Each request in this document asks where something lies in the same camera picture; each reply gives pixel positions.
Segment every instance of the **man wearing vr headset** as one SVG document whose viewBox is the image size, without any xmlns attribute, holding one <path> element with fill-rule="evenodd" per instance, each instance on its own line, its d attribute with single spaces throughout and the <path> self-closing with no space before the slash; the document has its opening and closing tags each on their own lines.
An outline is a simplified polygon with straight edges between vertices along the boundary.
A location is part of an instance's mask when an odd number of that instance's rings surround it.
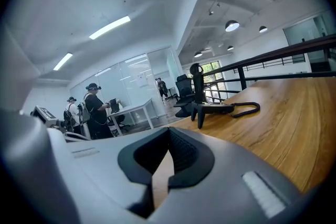
<svg viewBox="0 0 336 224">
<path fill-rule="evenodd" d="M 74 97 L 71 96 L 67 100 L 68 104 L 67 104 L 65 110 L 75 120 L 75 124 L 70 126 L 71 130 L 69 130 L 69 131 L 74 132 L 76 134 L 81 134 L 80 125 L 79 125 L 79 115 L 78 115 L 78 111 L 77 111 L 77 106 L 75 105 L 76 101 L 77 101 L 77 99 L 75 99 Z"/>
<path fill-rule="evenodd" d="M 102 139 L 113 137 L 110 128 L 107 126 L 106 108 L 110 104 L 104 104 L 97 97 L 98 91 L 101 87 L 95 83 L 86 86 L 88 93 L 84 96 L 85 106 L 90 114 L 88 121 L 88 128 L 93 139 Z"/>
</svg>

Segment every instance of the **glass wall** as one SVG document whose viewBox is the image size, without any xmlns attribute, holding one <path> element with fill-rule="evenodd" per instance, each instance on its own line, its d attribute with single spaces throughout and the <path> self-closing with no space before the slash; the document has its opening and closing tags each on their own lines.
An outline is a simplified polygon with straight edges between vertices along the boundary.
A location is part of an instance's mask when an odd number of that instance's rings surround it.
<svg viewBox="0 0 336 224">
<path fill-rule="evenodd" d="M 314 18 L 307 19 L 284 29 L 289 45 L 329 36 L 336 33 L 336 24 L 333 12 L 328 10 Z M 293 56 L 293 63 L 302 62 L 303 55 Z M 323 50 L 308 53 L 310 63 L 327 62 L 327 55 Z"/>
<path fill-rule="evenodd" d="M 175 71 L 169 71 L 169 64 L 168 63 L 168 56 L 171 54 L 170 49 L 162 49 L 157 50 L 154 52 L 150 52 L 148 54 L 148 59 L 152 68 L 152 72 L 155 79 L 161 78 L 162 81 L 165 82 L 167 90 L 168 90 L 168 96 L 171 96 L 175 93 L 178 93 L 177 87 L 176 87 L 176 79 L 177 77 L 174 77 Z"/>
<path fill-rule="evenodd" d="M 147 55 L 128 59 L 119 63 L 119 65 L 121 81 L 124 84 L 130 102 L 137 104 L 152 98 L 157 113 L 165 114 Z M 147 110 L 150 117 L 155 117 L 155 112 L 150 105 Z M 137 120 L 145 119 L 143 111 L 136 111 L 135 118 Z"/>
<path fill-rule="evenodd" d="M 102 98 L 107 100 L 112 100 L 114 98 L 121 101 L 121 105 L 127 106 L 131 102 L 128 98 L 127 92 L 125 91 L 124 84 L 121 79 L 121 73 L 119 64 L 111 66 L 110 68 L 105 69 L 103 73 L 96 74 L 98 79 L 98 85 L 101 87 Z M 129 114 L 125 114 L 124 124 L 131 124 L 132 119 Z"/>
<path fill-rule="evenodd" d="M 70 89 L 70 93 L 77 99 L 77 103 L 83 101 L 90 83 L 96 83 L 102 89 L 97 97 L 105 103 L 111 99 L 121 100 L 123 107 L 143 103 L 152 98 L 155 111 L 159 116 L 165 115 L 161 97 L 157 90 L 156 81 L 152 72 L 147 54 L 139 55 L 120 62 L 105 70 L 97 70 L 97 73 Z M 150 117 L 155 117 L 153 106 L 148 105 Z M 132 112 L 136 122 L 146 121 L 143 110 Z M 125 124 L 131 124 L 129 114 L 125 115 Z"/>
</svg>

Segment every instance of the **black pants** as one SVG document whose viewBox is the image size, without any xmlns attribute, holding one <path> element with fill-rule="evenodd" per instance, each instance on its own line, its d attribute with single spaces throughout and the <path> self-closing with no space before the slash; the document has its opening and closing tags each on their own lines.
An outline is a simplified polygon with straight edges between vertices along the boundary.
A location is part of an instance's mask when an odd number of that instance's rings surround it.
<svg viewBox="0 0 336 224">
<path fill-rule="evenodd" d="M 77 125 L 77 126 L 68 126 L 67 127 L 67 130 L 71 133 L 75 133 L 75 134 L 82 134 L 81 130 L 80 130 L 80 125 Z"/>
<path fill-rule="evenodd" d="M 90 131 L 91 139 L 104 139 L 113 137 L 107 124 L 100 125 L 93 119 L 90 119 L 88 121 L 88 128 Z"/>
<path fill-rule="evenodd" d="M 82 132 L 80 130 L 80 125 L 77 125 L 77 126 L 73 127 L 73 132 L 75 134 L 82 134 Z"/>
<path fill-rule="evenodd" d="M 160 95 L 161 95 L 161 97 L 163 97 L 163 95 L 165 95 L 166 97 L 168 97 L 168 94 L 166 94 L 163 90 L 160 90 Z"/>
</svg>

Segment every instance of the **window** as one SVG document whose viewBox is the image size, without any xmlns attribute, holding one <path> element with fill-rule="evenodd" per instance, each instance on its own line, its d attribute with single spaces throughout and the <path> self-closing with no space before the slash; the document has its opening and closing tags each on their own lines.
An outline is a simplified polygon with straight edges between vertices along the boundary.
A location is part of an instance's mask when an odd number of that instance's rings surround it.
<svg viewBox="0 0 336 224">
<path fill-rule="evenodd" d="M 203 72 L 207 73 L 207 72 L 213 71 L 215 69 L 218 69 L 221 66 L 219 64 L 219 61 L 215 61 L 215 62 L 205 63 L 204 65 L 201 65 L 201 67 L 203 68 Z M 188 73 L 187 76 L 189 78 L 193 77 L 190 73 Z M 205 76 L 204 77 L 204 83 L 213 82 L 213 81 L 219 80 L 219 79 L 223 79 L 223 74 L 222 73 L 217 73 L 217 74 L 214 74 L 214 75 Z M 211 97 L 221 98 L 221 99 L 227 99 L 228 98 L 227 92 L 217 92 L 217 91 L 215 91 L 215 90 L 223 90 L 223 91 L 226 90 L 225 83 L 223 83 L 223 82 L 219 82 L 219 83 L 211 86 L 209 88 L 209 90 L 213 90 L 213 91 L 205 90 L 205 96 L 206 96 L 206 100 L 208 102 L 216 102 L 216 103 L 220 102 L 220 100 L 212 99 Z"/>
</svg>

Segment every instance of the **vr headset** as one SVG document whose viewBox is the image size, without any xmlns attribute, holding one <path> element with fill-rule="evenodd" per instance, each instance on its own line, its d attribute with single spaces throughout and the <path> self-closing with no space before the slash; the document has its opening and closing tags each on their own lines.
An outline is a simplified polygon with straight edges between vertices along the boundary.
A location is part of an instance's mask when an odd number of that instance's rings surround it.
<svg viewBox="0 0 336 224">
<path fill-rule="evenodd" d="M 97 87 L 86 86 L 85 89 L 87 89 L 87 90 L 101 90 L 101 87 L 100 86 L 97 86 Z"/>
</svg>

